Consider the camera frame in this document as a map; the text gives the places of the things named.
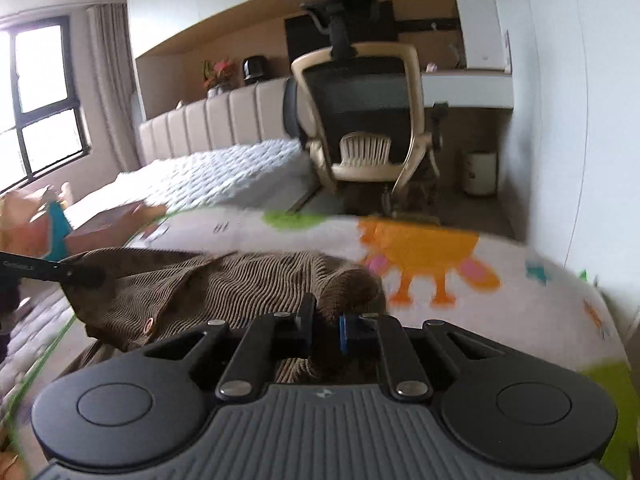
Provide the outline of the white waste bin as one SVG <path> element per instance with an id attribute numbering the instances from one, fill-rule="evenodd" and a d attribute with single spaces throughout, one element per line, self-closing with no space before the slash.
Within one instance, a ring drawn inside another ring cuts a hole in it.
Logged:
<path id="1" fill-rule="evenodd" d="M 495 152 L 466 152 L 462 157 L 462 190 L 471 196 L 497 193 L 498 155 Z"/>

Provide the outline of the white desk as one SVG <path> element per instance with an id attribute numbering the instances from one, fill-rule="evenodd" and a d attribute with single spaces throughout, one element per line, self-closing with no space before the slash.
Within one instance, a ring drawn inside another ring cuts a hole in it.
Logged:
<path id="1" fill-rule="evenodd" d="M 426 107 L 447 103 L 455 108 L 512 110 L 513 84 L 510 74 L 491 70 L 444 70 L 423 73 Z"/>

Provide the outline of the potted red flower plant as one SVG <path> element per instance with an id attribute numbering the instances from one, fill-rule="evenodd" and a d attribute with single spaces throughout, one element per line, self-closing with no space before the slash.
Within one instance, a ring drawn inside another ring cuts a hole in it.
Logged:
<path id="1" fill-rule="evenodd" d="M 231 58 L 212 62 L 203 62 L 203 87 L 206 96 L 210 99 L 214 96 L 230 92 L 234 88 L 236 66 Z"/>

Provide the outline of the grey window curtain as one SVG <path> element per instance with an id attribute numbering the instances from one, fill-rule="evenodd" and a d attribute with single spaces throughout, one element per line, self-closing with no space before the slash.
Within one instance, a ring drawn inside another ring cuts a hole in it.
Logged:
<path id="1" fill-rule="evenodd" d="M 104 3 L 87 9 L 96 84 L 106 120 L 108 142 L 120 171 L 140 168 L 131 98 L 134 81 L 125 3 Z"/>

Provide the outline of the brown corduroy dotted garment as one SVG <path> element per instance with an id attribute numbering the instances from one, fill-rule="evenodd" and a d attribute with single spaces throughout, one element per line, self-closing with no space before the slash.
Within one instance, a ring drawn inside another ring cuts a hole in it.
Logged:
<path id="1" fill-rule="evenodd" d="M 295 313 L 311 294 L 327 326 L 343 314 L 386 311 L 381 280 L 365 266 L 322 252 L 229 252 L 222 256 L 105 248 L 73 257 L 105 274 L 97 288 L 63 290 L 92 346 L 67 373 L 98 364 L 210 320 L 237 330 L 258 316 Z"/>

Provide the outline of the teal cushion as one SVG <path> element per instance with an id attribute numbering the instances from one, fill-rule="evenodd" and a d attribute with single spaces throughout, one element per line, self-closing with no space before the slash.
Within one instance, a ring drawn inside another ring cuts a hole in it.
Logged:
<path id="1" fill-rule="evenodd" d="M 48 261 L 60 261 L 68 257 L 65 239 L 73 232 L 59 202 L 47 203 L 47 215 L 50 223 L 50 248 L 44 258 Z"/>

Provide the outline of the white quilted mattress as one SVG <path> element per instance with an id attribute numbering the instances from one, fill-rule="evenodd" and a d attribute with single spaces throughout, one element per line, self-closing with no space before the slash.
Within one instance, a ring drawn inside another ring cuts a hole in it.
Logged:
<path id="1" fill-rule="evenodd" d="M 170 214 L 216 205 L 291 210 L 318 186 L 311 160 L 297 141 L 268 140 L 154 160 L 119 174 L 65 214 L 77 228 L 101 211 L 140 200 L 164 205 Z"/>

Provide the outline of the white box on desk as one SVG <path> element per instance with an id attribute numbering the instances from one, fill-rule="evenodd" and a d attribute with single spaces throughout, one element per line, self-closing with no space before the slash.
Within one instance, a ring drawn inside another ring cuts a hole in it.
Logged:
<path id="1" fill-rule="evenodd" d="M 507 73 L 504 37 L 495 0 L 456 0 L 465 66 Z"/>

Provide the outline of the black round speaker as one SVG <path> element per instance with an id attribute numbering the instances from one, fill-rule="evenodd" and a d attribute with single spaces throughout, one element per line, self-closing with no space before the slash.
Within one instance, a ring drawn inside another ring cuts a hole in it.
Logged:
<path id="1" fill-rule="evenodd" d="M 243 82 L 246 86 L 269 79 L 268 58 L 265 55 L 252 55 L 242 62 Z"/>

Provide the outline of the pink cardboard box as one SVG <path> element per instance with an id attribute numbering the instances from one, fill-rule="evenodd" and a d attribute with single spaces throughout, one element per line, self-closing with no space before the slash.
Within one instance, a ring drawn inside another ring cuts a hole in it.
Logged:
<path id="1" fill-rule="evenodd" d="M 101 211 L 64 238 L 67 255 L 122 247 L 134 234 L 162 218 L 166 212 L 166 205 L 152 206 L 143 200 Z"/>

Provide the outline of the beige padded headboard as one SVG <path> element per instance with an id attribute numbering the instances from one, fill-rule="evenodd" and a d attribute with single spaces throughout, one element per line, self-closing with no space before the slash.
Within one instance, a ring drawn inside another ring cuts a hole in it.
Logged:
<path id="1" fill-rule="evenodd" d="M 142 162 L 286 137 L 284 78 L 232 90 L 161 114 L 139 128 Z"/>

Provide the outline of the cartoon print play mat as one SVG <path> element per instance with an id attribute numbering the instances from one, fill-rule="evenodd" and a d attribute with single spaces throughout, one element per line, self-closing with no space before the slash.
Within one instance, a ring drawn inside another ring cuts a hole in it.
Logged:
<path id="1" fill-rule="evenodd" d="M 317 309 L 308 358 L 253 402 L 216 387 L 248 326 L 210 320 L 30 392 L 2 429 L 26 479 L 634 479 L 639 399 L 600 294 L 504 238 L 379 218 L 192 209 L 122 247 L 222 256 L 322 252 L 382 282 L 433 388 L 398 402 Z"/>

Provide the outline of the beige black office chair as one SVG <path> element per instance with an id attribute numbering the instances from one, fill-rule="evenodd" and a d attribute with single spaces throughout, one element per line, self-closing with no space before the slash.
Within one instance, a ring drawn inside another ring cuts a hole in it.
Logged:
<path id="1" fill-rule="evenodd" d="M 302 8 L 314 24 L 293 32 L 300 95 L 291 103 L 308 106 L 311 125 L 290 123 L 319 182 L 354 214 L 427 210 L 439 188 L 447 107 L 425 107 L 418 51 L 399 41 L 392 4 L 316 0 Z"/>

